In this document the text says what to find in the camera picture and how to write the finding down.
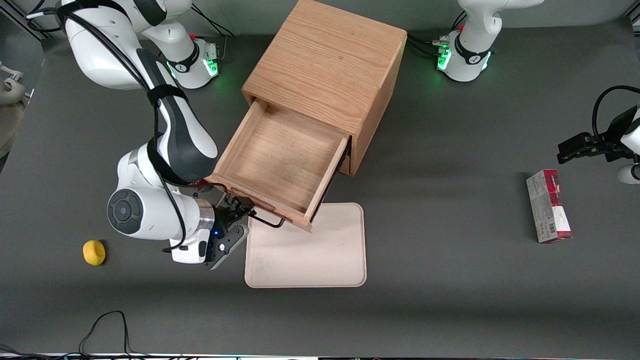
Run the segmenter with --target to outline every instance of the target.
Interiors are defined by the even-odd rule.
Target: yellow sponge
[[[106,256],[104,245],[98,240],[89,240],[84,243],[84,246],[82,246],[82,253],[84,255],[84,260],[89,265],[93,266],[102,264],[104,257]]]

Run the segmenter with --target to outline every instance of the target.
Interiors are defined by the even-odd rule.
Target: box
[[[300,0],[242,87],[250,109],[206,180],[307,231],[354,176],[393,94],[406,31]]]
[[[545,169],[527,179],[529,200],[539,243],[571,238],[571,228],[560,201],[557,170]]]

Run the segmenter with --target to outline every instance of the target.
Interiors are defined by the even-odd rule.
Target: green led light
[[[171,77],[175,79],[175,74],[173,73],[173,69],[171,68],[171,64],[166,62],[166,66],[169,68],[169,72],[171,73]]]
[[[486,69],[486,64],[489,62],[489,58],[491,57],[491,51],[486,55],[486,60],[484,61],[484,65],[482,65],[482,69]]]
[[[451,59],[451,50],[447,49],[438,59],[438,68],[440,68],[440,70],[446,69],[449,64],[449,59]]]
[[[211,77],[218,75],[218,62],[216,60],[202,59],[202,63],[204,63]]]

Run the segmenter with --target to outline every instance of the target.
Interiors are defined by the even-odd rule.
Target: open drawer
[[[206,180],[311,231],[349,135],[256,99]]]

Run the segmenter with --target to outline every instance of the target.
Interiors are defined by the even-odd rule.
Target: table surface
[[[187,91],[220,149],[270,40],[229,40],[221,77]],[[360,171],[335,178],[326,202],[365,211],[367,282],[254,290],[244,245],[206,272],[171,261],[165,242],[112,230],[116,164],[152,135],[152,108],[141,90],[84,77],[64,41],[44,43],[0,176],[0,341],[72,351],[96,317],[120,309],[139,352],[640,357],[640,188],[616,180],[622,162],[556,162],[559,142],[590,131],[602,90],[640,84],[630,24],[505,29],[495,46],[472,83],[408,48]],[[610,95],[601,127],[636,102]],[[542,168],[559,169],[574,233],[553,245],[536,243],[525,187]],[[105,266],[84,262],[89,239],[106,240]],[[87,349],[121,351],[119,319],[105,319]]]

